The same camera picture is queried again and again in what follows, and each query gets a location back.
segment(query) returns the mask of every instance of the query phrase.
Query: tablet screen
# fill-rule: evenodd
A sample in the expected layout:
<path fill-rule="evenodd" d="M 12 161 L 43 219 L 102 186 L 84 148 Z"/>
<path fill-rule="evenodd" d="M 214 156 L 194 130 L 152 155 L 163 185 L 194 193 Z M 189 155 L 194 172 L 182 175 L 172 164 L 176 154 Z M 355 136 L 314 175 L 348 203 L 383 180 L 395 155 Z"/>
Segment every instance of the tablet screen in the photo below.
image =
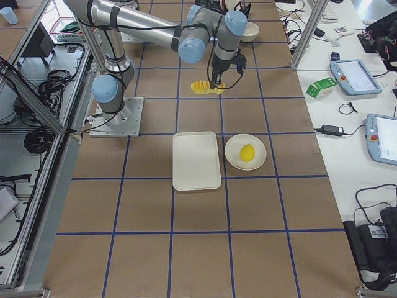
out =
<path fill-rule="evenodd" d="M 376 90 L 377 87 L 357 61 L 340 62 L 337 64 L 353 91 Z"/>
<path fill-rule="evenodd" d="M 376 117 L 380 157 L 397 161 L 397 120 Z"/>

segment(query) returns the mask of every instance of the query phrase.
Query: green and white carton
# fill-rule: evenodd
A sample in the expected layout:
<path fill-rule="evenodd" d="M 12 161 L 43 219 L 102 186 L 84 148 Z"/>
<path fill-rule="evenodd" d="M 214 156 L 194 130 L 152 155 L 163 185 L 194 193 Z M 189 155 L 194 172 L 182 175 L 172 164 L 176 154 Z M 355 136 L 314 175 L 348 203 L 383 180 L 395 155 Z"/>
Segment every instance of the green and white carton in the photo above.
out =
<path fill-rule="evenodd" d="M 319 98 L 331 93 L 335 86 L 337 86 L 337 82 L 334 79 L 326 78 L 311 84 L 306 93 L 313 98 Z"/>

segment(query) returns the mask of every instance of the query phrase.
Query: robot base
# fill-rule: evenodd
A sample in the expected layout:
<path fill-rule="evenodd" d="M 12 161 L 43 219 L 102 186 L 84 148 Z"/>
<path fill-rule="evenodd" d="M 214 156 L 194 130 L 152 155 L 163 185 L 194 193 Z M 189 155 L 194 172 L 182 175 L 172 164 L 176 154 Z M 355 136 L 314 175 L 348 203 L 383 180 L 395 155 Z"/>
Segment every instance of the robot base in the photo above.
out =
<path fill-rule="evenodd" d="M 93 129 L 89 132 L 91 137 L 138 137 L 141 127 L 141 118 L 143 110 L 143 97 L 125 97 L 125 104 L 129 106 L 132 111 L 131 117 L 122 124 L 116 127 L 109 127 L 107 124 Z M 97 106 L 96 114 L 102 113 L 100 106 Z M 94 118 L 92 127 L 97 127 L 104 123 L 102 117 Z"/>

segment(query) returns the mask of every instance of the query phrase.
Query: blue joint cap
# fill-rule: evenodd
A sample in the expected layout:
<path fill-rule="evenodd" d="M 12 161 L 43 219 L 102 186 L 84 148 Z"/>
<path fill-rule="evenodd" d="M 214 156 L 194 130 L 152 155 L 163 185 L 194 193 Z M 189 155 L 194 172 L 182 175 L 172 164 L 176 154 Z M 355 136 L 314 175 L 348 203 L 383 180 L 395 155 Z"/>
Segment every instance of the blue joint cap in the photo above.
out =
<path fill-rule="evenodd" d="M 225 15 L 227 28 L 237 36 L 243 36 L 247 26 L 247 17 L 241 11 L 228 11 Z"/>
<path fill-rule="evenodd" d="M 194 17 L 196 16 L 197 12 L 203 8 L 202 6 L 198 6 L 198 5 L 192 5 L 189 9 L 189 13 L 187 14 L 187 18 L 186 18 L 186 25 L 191 25 Z"/>
<path fill-rule="evenodd" d="M 112 101 L 118 92 L 117 80 L 109 74 L 104 74 L 92 82 L 91 90 L 99 103 L 106 104 Z"/>
<path fill-rule="evenodd" d="M 186 63 L 194 64 L 203 58 L 205 49 L 205 43 L 201 39 L 187 38 L 179 44 L 178 55 Z"/>

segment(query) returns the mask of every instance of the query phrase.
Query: tablet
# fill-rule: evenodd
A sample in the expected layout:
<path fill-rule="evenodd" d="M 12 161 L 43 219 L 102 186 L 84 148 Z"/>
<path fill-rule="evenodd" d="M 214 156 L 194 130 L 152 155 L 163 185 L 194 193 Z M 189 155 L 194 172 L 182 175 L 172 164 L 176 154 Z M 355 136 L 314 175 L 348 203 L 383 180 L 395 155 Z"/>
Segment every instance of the tablet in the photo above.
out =
<path fill-rule="evenodd" d="M 365 129 L 371 158 L 380 163 L 397 165 L 397 118 L 369 114 Z"/>
<path fill-rule="evenodd" d="M 331 71 L 349 95 L 381 93 L 382 89 L 361 60 L 332 61 Z"/>

